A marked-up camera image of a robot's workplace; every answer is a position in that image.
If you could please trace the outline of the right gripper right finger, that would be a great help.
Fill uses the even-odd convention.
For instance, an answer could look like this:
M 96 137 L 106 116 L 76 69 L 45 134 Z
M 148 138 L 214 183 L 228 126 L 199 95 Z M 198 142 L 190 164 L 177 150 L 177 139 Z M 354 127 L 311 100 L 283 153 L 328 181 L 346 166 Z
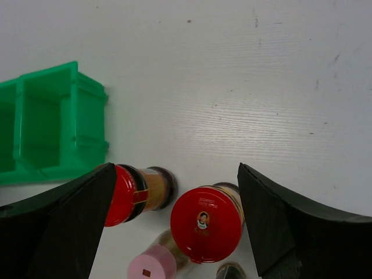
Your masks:
M 371 217 L 309 199 L 240 164 L 238 186 L 261 278 L 371 278 Z

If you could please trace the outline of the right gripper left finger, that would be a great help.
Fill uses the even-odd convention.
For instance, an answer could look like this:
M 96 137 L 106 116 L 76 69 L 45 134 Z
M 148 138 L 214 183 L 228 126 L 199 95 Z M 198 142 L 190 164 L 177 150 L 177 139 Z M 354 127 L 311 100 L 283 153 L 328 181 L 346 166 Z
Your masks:
M 1 206 L 1 278 L 88 278 L 116 184 L 113 163 Z

